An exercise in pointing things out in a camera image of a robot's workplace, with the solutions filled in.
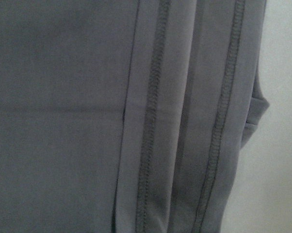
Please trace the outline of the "brown t-shirt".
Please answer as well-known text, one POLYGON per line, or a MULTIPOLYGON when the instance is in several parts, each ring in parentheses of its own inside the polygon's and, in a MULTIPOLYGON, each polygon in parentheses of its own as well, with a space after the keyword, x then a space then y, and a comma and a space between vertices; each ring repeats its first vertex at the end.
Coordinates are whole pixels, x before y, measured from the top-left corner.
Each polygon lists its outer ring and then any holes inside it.
POLYGON ((0 233, 220 232, 265 8, 0 0, 0 233))

